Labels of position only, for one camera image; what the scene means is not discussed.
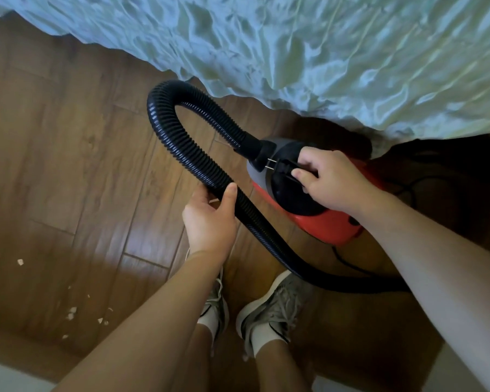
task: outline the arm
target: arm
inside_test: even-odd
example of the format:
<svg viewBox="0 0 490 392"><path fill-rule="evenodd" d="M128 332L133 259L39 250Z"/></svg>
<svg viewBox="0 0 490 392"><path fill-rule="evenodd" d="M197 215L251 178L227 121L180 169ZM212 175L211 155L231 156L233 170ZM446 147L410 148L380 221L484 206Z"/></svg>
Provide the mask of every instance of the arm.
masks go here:
<svg viewBox="0 0 490 392"><path fill-rule="evenodd" d="M183 211L191 256L177 274L55 389L84 392L166 391L186 350L205 299L236 236L237 186L229 184L218 210L200 185Z"/></svg>
<svg viewBox="0 0 490 392"><path fill-rule="evenodd" d="M490 390L490 252L370 184L339 151L304 148L293 174L322 205L377 239L426 315Z"/></svg>

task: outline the red vacuum cleaner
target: red vacuum cleaner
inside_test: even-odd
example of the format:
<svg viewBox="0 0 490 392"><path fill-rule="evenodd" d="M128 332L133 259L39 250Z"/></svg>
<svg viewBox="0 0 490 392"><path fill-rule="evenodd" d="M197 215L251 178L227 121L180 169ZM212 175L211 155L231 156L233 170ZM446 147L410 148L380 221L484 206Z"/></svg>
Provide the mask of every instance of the red vacuum cleaner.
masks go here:
<svg viewBox="0 0 490 392"><path fill-rule="evenodd" d="M150 124L170 153L220 200L232 179L189 137L176 116L174 107L177 105L196 112L235 152L247 158L247 171L255 189L299 228L334 246L345 244L361 232L362 226L353 217L318 204L290 174L300 167L297 164L299 152L308 144L280 137L259 140L243 131L196 87L179 80L162 82L153 88L147 99ZM381 187L363 163L352 162L369 181ZM345 293L409 291L401 278L342 277L313 267L290 248L240 189L235 215L281 264L308 283Z"/></svg>

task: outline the person's left hand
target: person's left hand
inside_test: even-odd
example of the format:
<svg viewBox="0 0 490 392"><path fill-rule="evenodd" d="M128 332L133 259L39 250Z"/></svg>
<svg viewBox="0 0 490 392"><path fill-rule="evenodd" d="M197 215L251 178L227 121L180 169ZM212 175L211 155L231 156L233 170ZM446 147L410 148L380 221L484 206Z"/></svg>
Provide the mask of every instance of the person's left hand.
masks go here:
<svg viewBox="0 0 490 392"><path fill-rule="evenodd" d="M203 184L196 187L182 214L191 255L204 251L221 260L227 258L236 239L234 207L237 195L236 183L229 184L219 208L214 209L209 205L207 187Z"/></svg>

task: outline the hand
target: hand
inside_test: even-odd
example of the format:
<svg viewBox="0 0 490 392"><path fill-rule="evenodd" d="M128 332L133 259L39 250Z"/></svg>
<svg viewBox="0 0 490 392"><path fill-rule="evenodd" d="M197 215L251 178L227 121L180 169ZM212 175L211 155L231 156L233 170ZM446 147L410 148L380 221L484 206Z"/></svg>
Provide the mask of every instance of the hand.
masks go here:
<svg viewBox="0 0 490 392"><path fill-rule="evenodd" d="M317 171L319 177L303 169L294 169L292 176L316 202L329 209L353 214L376 189L341 151L303 147L298 163Z"/></svg>
<svg viewBox="0 0 490 392"><path fill-rule="evenodd" d="M216 210L209 205L207 187L203 184L196 187L182 214L191 255L204 251L222 260L227 258L236 239L234 206L237 195L236 183L229 184Z"/></svg>

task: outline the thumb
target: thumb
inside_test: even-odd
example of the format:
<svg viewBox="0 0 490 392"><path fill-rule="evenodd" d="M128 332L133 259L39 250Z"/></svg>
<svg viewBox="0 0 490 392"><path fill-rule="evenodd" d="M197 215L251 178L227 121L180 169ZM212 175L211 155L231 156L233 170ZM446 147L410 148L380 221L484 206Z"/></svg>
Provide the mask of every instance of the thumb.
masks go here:
<svg viewBox="0 0 490 392"><path fill-rule="evenodd" d="M316 176L314 176L312 173L303 170L303 169L293 169L292 172L290 173L292 176L298 179L298 181L303 184L303 187L308 189L310 184L314 183L315 181L318 180Z"/></svg>
<svg viewBox="0 0 490 392"><path fill-rule="evenodd" d="M222 203L220 204L218 211L223 211L224 213L230 213L234 215L234 207L236 205L236 197L238 196L238 185L236 183L231 183L225 189L222 197Z"/></svg>

